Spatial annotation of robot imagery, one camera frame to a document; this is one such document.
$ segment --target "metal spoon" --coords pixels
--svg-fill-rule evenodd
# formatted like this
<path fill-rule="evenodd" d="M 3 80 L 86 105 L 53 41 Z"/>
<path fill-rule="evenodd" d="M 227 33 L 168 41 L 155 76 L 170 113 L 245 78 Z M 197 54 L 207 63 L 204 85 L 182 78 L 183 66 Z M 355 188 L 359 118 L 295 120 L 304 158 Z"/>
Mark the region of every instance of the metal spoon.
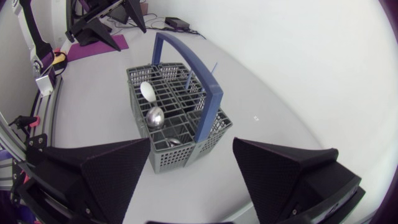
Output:
<path fill-rule="evenodd" d="M 144 98 L 155 106 L 152 107 L 146 116 L 147 125 L 152 129 L 159 129 L 164 124 L 164 113 L 162 108 L 157 106 L 155 91 L 149 82 L 142 82 L 140 85 L 140 91 Z"/>
<path fill-rule="evenodd" d="M 165 138 L 168 147 L 179 146 L 182 142 L 176 138 Z"/>
<path fill-rule="evenodd" d="M 164 114 L 162 108 L 154 106 L 151 108 L 146 116 L 147 125 L 152 129 L 162 128 L 164 124 Z"/>

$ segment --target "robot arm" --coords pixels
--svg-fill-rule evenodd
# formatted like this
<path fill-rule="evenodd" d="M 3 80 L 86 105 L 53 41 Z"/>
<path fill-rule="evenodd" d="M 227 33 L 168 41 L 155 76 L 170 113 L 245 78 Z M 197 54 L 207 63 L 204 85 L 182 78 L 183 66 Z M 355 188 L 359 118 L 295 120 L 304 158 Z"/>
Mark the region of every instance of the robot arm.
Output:
<path fill-rule="evenodd" d="M 42 96 L 48 96 L 55 86 L 55 72 L 52 67 L 54 52 L 51 45 L 40 36 L 33 17 L 31 0 L 13 0 L 12 9 L 18 16 L 26 44 L 30 50 L 33 76 Z"/>

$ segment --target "black cable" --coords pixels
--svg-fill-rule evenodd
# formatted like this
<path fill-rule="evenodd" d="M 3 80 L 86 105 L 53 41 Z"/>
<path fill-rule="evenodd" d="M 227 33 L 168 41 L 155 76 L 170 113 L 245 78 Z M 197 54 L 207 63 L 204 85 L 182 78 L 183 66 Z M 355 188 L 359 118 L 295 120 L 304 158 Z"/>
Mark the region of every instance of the black cable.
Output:
<path fill-rule="evenodd" d="M 164 17 L 157 17 L 156 14 L 154 14 L 154 13 L 152 13 L 152 14 L 155 15 L 156 18 L 149 19 L 149 20 L 145 21 L 145 23 L 147 23 L 147 22 L 149 22 L 149 21 L 153 21 L 153 20 L 155 20 L 155 19 L 164 19 Z M 138 27 L 138 26 L 136 26 L 135 24 L 132 24 L 132 23 L 130 23 L 130 22 L 128 23 L 130 26 L 117 26 L 117 25 L 116 25 L 116 21 L 115 21 L 114 19 L 112 19 L 112 18 L 108 18 L 107 21 L 108 21 L 108 22 L 113 22 L 114 26 L 117 27 L 117 28 L 122 28 L 122 29 L 120 29 L 119 31 L 117 31 L 116 33 L 114 33 L 114 34 L 112 34 L 112 35 L 118 34 L 119 32 L 121 32 L 121 31 L 124 30 L 124 29 L 130 29 L 130 28 L 137 28 L 137 27 Z M 153 27 L 152 25 L 153 25 L 154 23 L 156 23 L 156 22 L 164 22 L 164 21 L 155 21 L 155 22 L 153 22 L 153 23 L 150 24 L 150 27 L 146 26 L 146 29 L 160 30 L 160 31 L 170 31 L 170 32 L 178 32 L 178 33 L 187 33 L 187 34 L 194 34 L 194 35 L 199 35 L 199 36 L 203 37 L 205 40 L 207 40 L 206 37 L 203 36 L 203 35 L 201 35 L 197 30 L 191 30 L 191 29 L 188 29 L 188 30 L 178 30 L 178 29 L 169 28 L 169 27 L 163 27 L 163 28 Z"/>
<path fill-rule="evenodd" d="M 65 53 L 63 53 L 63 52 L 54 52 L 54 54 L 56 55 L 56 56 L 59 56 L 59 55 L 63 55 L 63 56 L 65 56 L 65 62 L 66 62 L 66 64 L 65 64 L 65 68 L 63 68 L 63 70 L 60 72 L 60 73 L 58 73 L 58 74 L 56 74 L 54 77 L 57 77 L 57 76 L 59 76 L 59 75 L 61 75 L 64 71 L 65 71 L 65 69 L 67 69 L 67 66 L 68 66 L 68 57 L 67 57 L 67 55 L 65 54 Z"/>
<path fill-rule="evenodd" d="M 153 24 L 155 24 L 155 23 L 157 23 L 157 22 L 163 22 L 163 23 L 165 24 L 164 21 L 155 21 L 155 22 L 153 22 L 153 23 L 150 24 L 150 28 L 155 28 L 155 27 L 153 27 Z"/>

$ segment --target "basket handle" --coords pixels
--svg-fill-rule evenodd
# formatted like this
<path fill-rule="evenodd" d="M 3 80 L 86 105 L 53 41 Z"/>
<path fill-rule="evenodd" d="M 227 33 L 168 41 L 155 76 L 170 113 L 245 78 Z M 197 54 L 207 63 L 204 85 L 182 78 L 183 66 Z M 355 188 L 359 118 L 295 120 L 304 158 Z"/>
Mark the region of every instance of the basket handle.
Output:
<path fill-rule="evenodd" d="M 195 53 L 181 40 L 176 37 L 158 32 L 156 33 L 154 53 L 152 55 L 152 64 L 158 65 L 160 56 L 162 55 L 163 41 L 166 40 L 173 46 L 180 55 L 187 61 L 191 69 L 195 72 L 201 84 L 206 90 L 206 100 L 201 114 L 201 119 L 198 123 L 197 133 L 195 135 L 195 142 L 206 140 L 209 136 L 211 127 L 220 107 L 221 99 L 223 97 L 223 90 L 220 85 L 206 68 L 205 64 L 198 58 Z"/>

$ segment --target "stainless steel utensil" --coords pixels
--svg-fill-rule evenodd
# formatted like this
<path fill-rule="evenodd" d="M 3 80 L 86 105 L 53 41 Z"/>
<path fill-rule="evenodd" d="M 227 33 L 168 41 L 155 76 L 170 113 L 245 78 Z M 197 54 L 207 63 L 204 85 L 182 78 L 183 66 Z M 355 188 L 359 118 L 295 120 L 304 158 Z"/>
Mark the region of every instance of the stainless steel utensil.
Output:
<path fill-rule="evenodd" d="M 165 138 L 167 147 L 179 146 L 182 142 L 176 138 Z"/>
<path fill-rule="evenodd" d="M 164 113 L 162 108 L 154 106 L 151 108 L 146 116 L 147 125 L 152 129 L 162 128 L 164 124 Z"/>

